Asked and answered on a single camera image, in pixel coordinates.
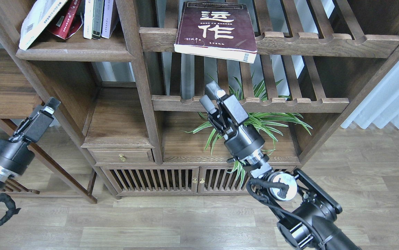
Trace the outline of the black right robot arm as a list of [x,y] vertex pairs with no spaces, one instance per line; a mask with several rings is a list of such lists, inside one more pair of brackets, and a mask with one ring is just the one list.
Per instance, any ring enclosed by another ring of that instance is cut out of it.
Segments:
[[225,139],[231,154],[228,161],[241,163],[248,173],[247,191],[275,214],[280,233],[295,250],[359,249],[334,224],[342,206],[304,171],[273,171],[268,155],[261,151],[265,140],[253,125],[244,125],[249,115],[234,95],[212,81],[206,85],[201,104],[209,122]]

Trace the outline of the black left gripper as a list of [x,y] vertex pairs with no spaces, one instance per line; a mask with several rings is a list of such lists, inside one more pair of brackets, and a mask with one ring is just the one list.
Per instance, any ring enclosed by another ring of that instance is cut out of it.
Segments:
[[8,140],[0,139],[0,174],[17,177],[25,172],[34,158],[28,145],[39,141],[53,122],[53,113],[60,104],[57,98],[49,98],[43,109],[34,110]]

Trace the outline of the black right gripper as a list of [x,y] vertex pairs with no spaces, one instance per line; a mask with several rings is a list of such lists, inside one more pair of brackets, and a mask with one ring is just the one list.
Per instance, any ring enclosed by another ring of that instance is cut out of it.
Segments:
[[[217,108],[212,101],[217,101]],[[249,116],[235,95],[227,95],[212,81],[206,84],[200,102],[209,114],[209,122],[224,137],[224,144],[235,160],[244,164],[266,163],[266,155],[261,152],[265,140],[253,125],[244,125]]]

